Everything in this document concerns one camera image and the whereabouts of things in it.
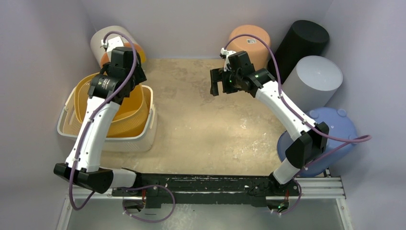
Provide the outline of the orange capybara bin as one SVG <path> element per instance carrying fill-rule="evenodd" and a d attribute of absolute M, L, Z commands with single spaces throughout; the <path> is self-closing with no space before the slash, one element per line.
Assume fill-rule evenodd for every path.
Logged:
<path fill-rule="evenodd" d="M 235 28 L 230 36 L 229 40 L 237 35 L 249 34 L 260 38 L 267 46 L 271 46 L 271 39 L 269 34 L 261 27 L 255 25 L 241 25 Z M 249 55 L 251 63 L 254 65 L 255 70 L 266 68 L 269 61 L 269 51 L 264 44 L 257 38 L 250 36 L 242 36 L 234 39 L 228 46 L 228 51 L 246 51 Z"/>

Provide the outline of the yellow mesh basket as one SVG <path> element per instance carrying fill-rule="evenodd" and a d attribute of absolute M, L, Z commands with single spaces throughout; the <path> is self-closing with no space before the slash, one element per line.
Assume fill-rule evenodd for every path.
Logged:
<path fill-rule="evenodd" d="M 96 74 L 83 78 L 73 90 L 75 118 L 82 125 L 86 113 L 90 80 Z M 151 91 L 146 85 L 139 84 L 124 98 L 122 105 L 113 118 L 108 130 L 108 138 L 129 138 L 142 133 L 150 111 Z"/>

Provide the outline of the grey plastic bin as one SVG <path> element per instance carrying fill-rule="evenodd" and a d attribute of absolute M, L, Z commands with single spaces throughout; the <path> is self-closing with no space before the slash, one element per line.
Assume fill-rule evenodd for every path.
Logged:
<path fill-rule="evenodd" d="M 306 56 L 282 84 L 282 91 L 303 112 L 324 107 L 342 85 L 343 74 L 331 60 Z"/>

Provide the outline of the black plastic bin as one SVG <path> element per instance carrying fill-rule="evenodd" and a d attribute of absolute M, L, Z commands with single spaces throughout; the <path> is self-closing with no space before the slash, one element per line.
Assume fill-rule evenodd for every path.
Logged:
<path fill-rule="evenodd" d="M 328 31 L 308 20 L 292 23 L 273 55 L 283 84 L 296 64 L 306 56 L 320 56 L 330 41 Z"/>

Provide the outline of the white mesh basket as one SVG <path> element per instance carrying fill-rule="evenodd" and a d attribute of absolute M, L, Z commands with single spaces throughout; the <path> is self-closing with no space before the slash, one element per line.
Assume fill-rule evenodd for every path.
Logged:
<path fill-rule="evenodd" d="M 77 139 L 81 128 L 81 122 L 78 121 L 75 115 L 74 91 L 75 88 L 71 91 L 65 102 L 56 128 L 59 135 L 72 141 Z M 133 137 L 107 138 L 102 149 L 103 151 L 133 153 L 145 152 L 152 148 L 157 131 L 158 113 L 154 105 L 153 90 L 149 86 L 144 85 L 143 92 L 149 108 L 149 115 L 143 132 Z"/>

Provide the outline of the blue plastic bucket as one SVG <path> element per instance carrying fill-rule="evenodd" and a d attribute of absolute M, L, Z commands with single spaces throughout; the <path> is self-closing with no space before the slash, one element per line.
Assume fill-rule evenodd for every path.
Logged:
<path fill-rule="evenodd" d="M 306 114 L 318 123 L 325 122 L 329 126 L 330 136 L 345 139 L 355 139 L 358 137 L 355 125 L 344 109 L 321 107 L 310 110 Z M 293 141 L 287 132 L 282 133 L 279 137 L 277 142 L 277 154 L 280 161 L 285 159 L 285 151 L 292 143 Z M 316 163 L 308 166 L 308 169 L 300 173 L 300 176 L 314 177 L 323 173 L 330 165 L 351 152 L 354 147 L 355 144 L 348 144 L 328 156 L 322 156 L 321 160 L 317 160 Z"/>

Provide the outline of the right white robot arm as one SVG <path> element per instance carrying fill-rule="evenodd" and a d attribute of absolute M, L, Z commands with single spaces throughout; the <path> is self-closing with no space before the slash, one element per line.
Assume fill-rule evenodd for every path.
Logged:
<path fill-rule="evenodd" d="M 249 93 L 273 112 L 293 141 L 285 151 L 281 166 L 269 175 L 270 191 L 280 195 L 301 169 L 326 150 L 329 127 L 325 122 L 316 122 L 296 106 L 268 70 L 255 70 L 246 51 L 222 48 L 220 57 L 225 63 L 222 68 L 210 71 L 210 94 L 219 95 L 218 83 L 227 94 Z"/>

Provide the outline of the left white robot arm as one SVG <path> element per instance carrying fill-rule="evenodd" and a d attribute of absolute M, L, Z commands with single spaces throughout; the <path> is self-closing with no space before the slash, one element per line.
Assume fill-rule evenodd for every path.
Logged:
<path fill-rule="evenodd" d="M 136 179 L 136 172 L 102 168 L 100 158 L 124 99 L 146 79 L 136 50 L 122 46 L 112 50 L 111 61 L 90 80 L 86 113 L 77 140 L 65 162 L 54 166 L 54 174 L 68 181 L 69 190 L 76 185 L 100 194 L 117 187 L 124 187 L 131 196 L 142 192 L 143 183 Z"/>

